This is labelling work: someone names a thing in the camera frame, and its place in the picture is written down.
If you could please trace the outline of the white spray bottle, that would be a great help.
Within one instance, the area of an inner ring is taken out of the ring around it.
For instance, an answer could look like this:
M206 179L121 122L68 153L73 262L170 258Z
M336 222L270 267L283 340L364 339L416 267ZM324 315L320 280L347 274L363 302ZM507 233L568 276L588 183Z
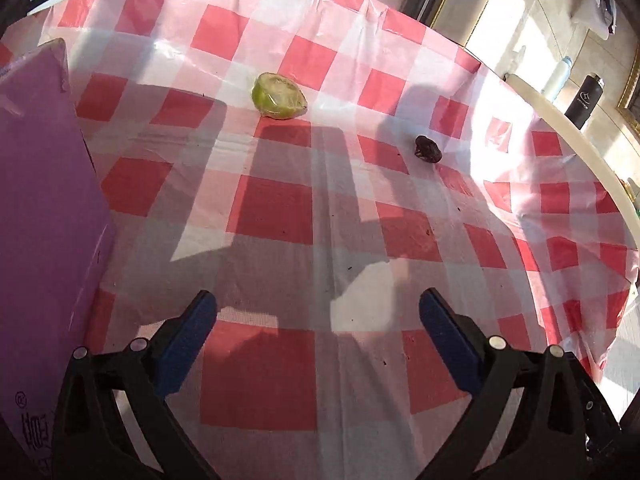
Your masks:
M556 64L555 69L541 91L541 94L548 101L553 102L559 95L560 91L564 88L568 78L570 78L572 66L573 60L570 56L564 56L564 58Z

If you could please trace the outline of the white round side table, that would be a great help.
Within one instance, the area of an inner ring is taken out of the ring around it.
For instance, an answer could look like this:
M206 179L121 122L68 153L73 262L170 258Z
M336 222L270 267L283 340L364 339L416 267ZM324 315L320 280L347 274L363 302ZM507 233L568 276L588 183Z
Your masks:
M623 185L620 183L620 179L614 174L614 171L608 166L602 156L563 113L527 82L519 76L507 74L506 83L524 101L533 107L535 113L546 122L589 167L606 189L606 192L610 194L620 214L623 216L626 226L634 239L634 244L639 246L640 226L634 205L627 196Z

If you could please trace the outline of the black water bottle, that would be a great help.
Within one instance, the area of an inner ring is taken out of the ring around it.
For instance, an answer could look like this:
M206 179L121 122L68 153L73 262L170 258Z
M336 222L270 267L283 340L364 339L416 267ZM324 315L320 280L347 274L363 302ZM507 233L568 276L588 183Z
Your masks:
M580 130L599 103L604 89L604 80L595 73L585 76L574 99L565 111L565 117Z

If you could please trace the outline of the dark dried date far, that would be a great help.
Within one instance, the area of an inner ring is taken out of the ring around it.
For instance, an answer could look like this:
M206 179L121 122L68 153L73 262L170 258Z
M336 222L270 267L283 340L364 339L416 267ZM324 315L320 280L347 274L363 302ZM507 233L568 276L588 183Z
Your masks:
M438 164L442 160L442 151L437 143L427 136L416 137L416 140L414 140L414 154L417 158L430 164Z

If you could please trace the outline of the red white checkered tablecloth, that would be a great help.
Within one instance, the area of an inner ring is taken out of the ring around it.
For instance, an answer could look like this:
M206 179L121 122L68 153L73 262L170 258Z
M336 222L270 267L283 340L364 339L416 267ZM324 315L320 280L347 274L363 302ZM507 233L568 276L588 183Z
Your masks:
M438 32L376 0L65 0L13 24L2 61L53 39L117 230L89 344L215 295L169 403L221 477L420 474L471 400L420 321L430 287L601 377L634 239L568 144ZM262 116L262 73L306 113Z

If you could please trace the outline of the green guava half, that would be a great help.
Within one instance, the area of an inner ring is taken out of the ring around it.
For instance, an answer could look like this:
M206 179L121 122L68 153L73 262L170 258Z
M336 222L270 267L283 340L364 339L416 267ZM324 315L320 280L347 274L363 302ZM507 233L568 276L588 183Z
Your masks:
M275 73L262 73L254 81L250 94L256 110L262 116L288 120L307 111L307 100L291 79Z

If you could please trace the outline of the purple box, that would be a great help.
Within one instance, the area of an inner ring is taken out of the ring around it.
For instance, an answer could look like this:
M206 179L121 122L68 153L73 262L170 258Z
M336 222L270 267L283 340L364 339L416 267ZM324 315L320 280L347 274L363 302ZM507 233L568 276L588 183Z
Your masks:
M1 475L50 474L53 414L114 226L55 39L1 71Z

